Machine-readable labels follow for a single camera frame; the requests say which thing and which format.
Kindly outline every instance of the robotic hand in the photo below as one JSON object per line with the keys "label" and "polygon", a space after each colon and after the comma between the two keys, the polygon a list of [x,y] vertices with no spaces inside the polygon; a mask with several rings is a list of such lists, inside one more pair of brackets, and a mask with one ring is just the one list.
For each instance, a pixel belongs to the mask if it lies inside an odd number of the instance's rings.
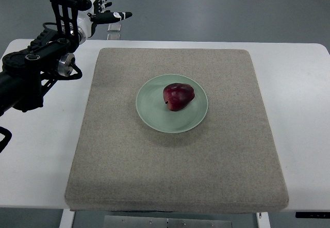
{"label": "robotic hand", "polygon": [[81,33],[80,44],[85,41],[86,37],[93,36],[97,24],[115,23],[132,16],[131,12],[111,12],[106,10],[107,7],[112,5],[112,2],[109,2],[109,0],[90,1],[92,3],[91,8],[78,13],[77,22],[80,28],[79,32]]}
{"label": "robotic hand", "polygon": [[[98,24],[115,23],[132,16],[131,12],[106,10],[112,5],[109,0],[50,1],[56,23],[44,23],[44,31],[26,49],[3,57],[0,116],[11,107],[22,112],[42,107],[43,97],[56,81],[81,78],[73,52],[86,38],[93,36]],[[50,24],[56,25],[57,31],[48,28]],[[1,152],[11,133],[0,127],[0,134],[5,136],[0,141]]]}

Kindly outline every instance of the apple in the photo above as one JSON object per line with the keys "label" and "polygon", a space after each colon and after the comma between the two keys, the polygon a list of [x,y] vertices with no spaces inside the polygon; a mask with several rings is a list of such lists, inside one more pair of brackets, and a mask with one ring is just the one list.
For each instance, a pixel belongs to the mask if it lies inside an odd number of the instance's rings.
{"label": "apple", "polygon": [[194,89],[189,84],[173,83],[163,90],[164,101],[171,111],[185,108],[194,99]]}

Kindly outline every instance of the plate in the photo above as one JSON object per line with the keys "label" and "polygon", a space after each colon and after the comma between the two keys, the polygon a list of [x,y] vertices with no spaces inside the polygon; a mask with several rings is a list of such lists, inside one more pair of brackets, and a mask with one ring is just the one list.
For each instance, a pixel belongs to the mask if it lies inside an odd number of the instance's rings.
{"label": "plate", "polygon": [[[189,84],[195,98],[182,110],[170,111],[163,99],[163,89],[173,83]],[[151,128],[164,133],[182,133],[196,127],[207,113],[204,89],[194,80],[177,74],[166,74],[147,81],[136,97],[136,110]]]}

